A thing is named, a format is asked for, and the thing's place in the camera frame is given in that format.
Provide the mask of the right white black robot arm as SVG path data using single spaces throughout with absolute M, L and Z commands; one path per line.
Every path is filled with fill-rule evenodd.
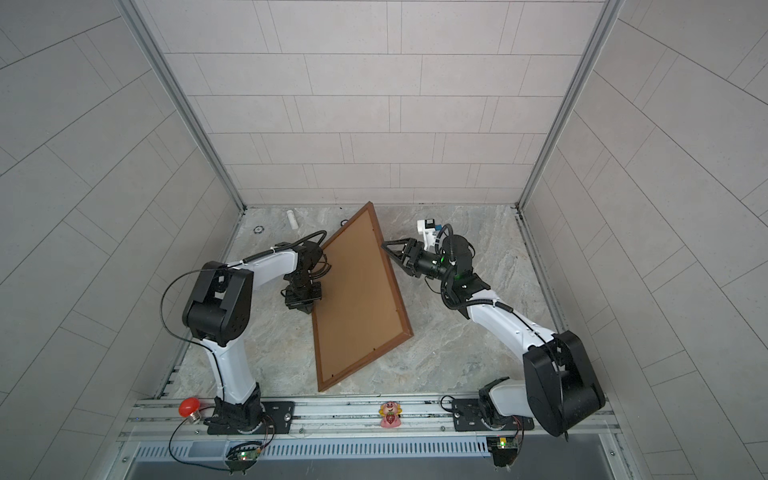
M 522 363 L 521 382 L 497 379 L 478 392 L 478 415 L 491 430 L 531 418 L 559 437 L 601 410 L 606 397 L 578 335 L 547 329 L 503 302 L 474 271 L 475 249 L 466 238 L 438 236 L 429 250 L 415 238 L 385 241 L 381 248 L 411 277 L 440 282 L 443 305 L 488 330 Z

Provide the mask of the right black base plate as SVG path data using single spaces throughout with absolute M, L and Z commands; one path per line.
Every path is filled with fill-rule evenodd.
M 525 416 L 501 415 L 487 399 L 451 398 L 450 413 L 457 432 L 469 431 L 530 431 L 534 420 Z

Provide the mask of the right green circuit board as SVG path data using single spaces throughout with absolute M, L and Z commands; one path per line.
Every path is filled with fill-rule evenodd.
M 497 468 L 511 467 L 519 455 L 520 446 L 515 437 L 487 437 L 486 444 Z

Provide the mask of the pink toy figure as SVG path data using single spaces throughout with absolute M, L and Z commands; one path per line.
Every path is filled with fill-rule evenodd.
M 380 406 L 379 415 L 381 416 L 380 426 L 382 428 L 393 429 L 402 425 L 402 408 L 397 402 L 389 401 L 383 403 Z

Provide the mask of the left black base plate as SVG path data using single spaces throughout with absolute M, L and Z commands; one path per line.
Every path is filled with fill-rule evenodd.
M 253 428 L 238 429 L 230 422 L 219 420 L 219 414 L 214 414 L 203 420 L 207 427 L 209 435 L 264 435 L 265 433 L 276 433 L 277 435 L 288 434 L 291 430 L 295 403 L 291 401 L 262 401 L 261 406 L 267 420 L 260 420 Z

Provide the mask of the green circuit board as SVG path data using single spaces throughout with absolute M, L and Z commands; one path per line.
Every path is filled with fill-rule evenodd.
M 257 463 L 262 450 L 263 444 L 260 441 L 244 442 L 231 447 L 225 456 L 225 464 L 230 474 L 245 475 Z
M 511 467 L 519 455 L 520 446 L 515 437 L 487 437 L 486 444 L 497 468 Z

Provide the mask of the red emergency stop button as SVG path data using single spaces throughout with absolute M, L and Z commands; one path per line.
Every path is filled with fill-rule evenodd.
M 178 413 L 183 419 L 191 423 L 198 423 L 201 420 L 200 400 L 196 397 L 184 399 L 178 406 Z

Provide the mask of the left green circuit board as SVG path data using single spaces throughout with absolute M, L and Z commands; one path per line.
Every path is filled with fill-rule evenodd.
M 225 456 L 225 464 L 230 474 L 245 475 L 257 463 L 262 450 L 263 444 L 260 441 L 244 442 L 231 447 Z

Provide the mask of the white cylinder tube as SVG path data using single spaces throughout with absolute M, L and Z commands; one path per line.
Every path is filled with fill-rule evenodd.
M 299 224 L 298 224 L 298 221 L 297 221 L 297 218 L 295 216 L 294 211 L 289 209 L 286 212 L 286 215 L 287 215 L 287 218 L 288 218 L 288 221 L 289 221 L 289 224 L 290 224 L 291 228 L 293 230 L 298 230 L 299 229 Z

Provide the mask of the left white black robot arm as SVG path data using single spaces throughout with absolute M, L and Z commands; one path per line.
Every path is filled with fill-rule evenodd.
M 310 314 L 322 298 L 319 279 L 330 269 L 320 243 L 307 236 L 233 263 L 208 262 L 200 270 L 182 321 L 206 350 L 214 370 L 215 426 L 251 433 L 265 421 L 260 387 L 241 340 L 250 321 L 253 291 L 281 277 L 288 282 L 282 291 L 286 307 Z

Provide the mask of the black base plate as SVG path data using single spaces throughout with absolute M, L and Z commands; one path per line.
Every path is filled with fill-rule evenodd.
M 219 420 L 219 414 L 214 414 L 203 420 L 207 427 L 209 435 L 264 435 L 265 433 L 276 433 L 277 435 L 288 434 L 291 430 L 295 403 L 291 401 L 262 401 L 261 406 L 267 420 L 260 420 L 253 428 L 238 429 L 230 422 Z
M 487 399 L 451 398 L 450 413 L 457 432 L 469 431 L 530 431 L 534 420 L 525 416 L 501 415 Z

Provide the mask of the aluminium front rail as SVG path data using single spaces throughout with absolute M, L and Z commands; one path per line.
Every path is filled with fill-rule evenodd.
M 380 396 L 314 396 L 284 397 L 295 403 L 291 430 L 277 435 L 283 439 L 320 439 L 354 437 L 406 437 L 452 435 L 450 398 L 439 394 L 405 394 L 393 397 L 402 408 L 402 425 L 385 429 L 380 426 L 379 409 L 385 399 Z M 179 399 L 138 401 L 130 409 L 125 424 L 118 430 L 121 440 L 195 439 L 207 436 L 203 423 L 185 423 L 178 413 Z M 491 435 L 492 431 L 469 431 L 468 435 Z

